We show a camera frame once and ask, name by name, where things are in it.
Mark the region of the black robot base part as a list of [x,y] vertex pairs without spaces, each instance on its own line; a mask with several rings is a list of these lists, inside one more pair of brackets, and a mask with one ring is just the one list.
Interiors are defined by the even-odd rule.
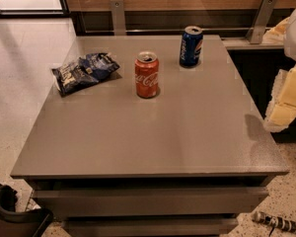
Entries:
[[17,212],[17,192],[0,184],[0,237],[41,237],[53,220],[46,208]]

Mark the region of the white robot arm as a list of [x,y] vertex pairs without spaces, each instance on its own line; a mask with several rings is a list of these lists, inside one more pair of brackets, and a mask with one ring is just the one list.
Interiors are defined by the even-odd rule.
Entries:
[[[296,9],[292,14],[267,31],[263,43],[282,43],[284,54],[296,62]],[[263,126],[270,132],[280,132],[296,119],[296,64],[275,76]]]

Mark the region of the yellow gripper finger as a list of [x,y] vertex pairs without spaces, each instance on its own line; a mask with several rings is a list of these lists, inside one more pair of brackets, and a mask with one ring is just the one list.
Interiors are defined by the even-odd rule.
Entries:
[[280,69],[275,76],[263,126],[280,132],[296,119],[296,65],[289,71]]
[[275,27],[268,30],[262,37],[263,44],[283,44],[284,34],[289,18],[285,18]]

